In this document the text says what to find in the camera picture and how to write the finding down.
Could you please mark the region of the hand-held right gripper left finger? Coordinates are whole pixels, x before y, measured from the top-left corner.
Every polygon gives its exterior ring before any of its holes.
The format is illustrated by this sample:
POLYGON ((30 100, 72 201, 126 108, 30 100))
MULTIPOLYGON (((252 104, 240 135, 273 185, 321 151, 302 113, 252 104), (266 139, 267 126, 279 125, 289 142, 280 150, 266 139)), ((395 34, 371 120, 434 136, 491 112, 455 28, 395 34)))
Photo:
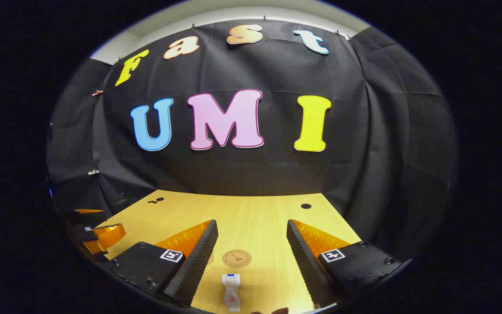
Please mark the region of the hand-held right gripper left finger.
POLYGON ((154 245, 140 241, 104 266, 152 300, 189 307, 217 238, 217 221, 209 219, 154 245))

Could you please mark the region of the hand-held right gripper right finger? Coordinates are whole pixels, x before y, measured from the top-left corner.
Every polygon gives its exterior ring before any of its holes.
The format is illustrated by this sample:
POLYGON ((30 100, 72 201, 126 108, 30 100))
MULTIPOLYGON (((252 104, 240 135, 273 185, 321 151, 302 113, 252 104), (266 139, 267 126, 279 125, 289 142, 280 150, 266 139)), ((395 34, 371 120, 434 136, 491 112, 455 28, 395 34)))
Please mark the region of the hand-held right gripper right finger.
POLYGON ((353 304, 404 266, 369 242, 350 244, 296 219, 288 220, 286 237, 316 307, 353 304))

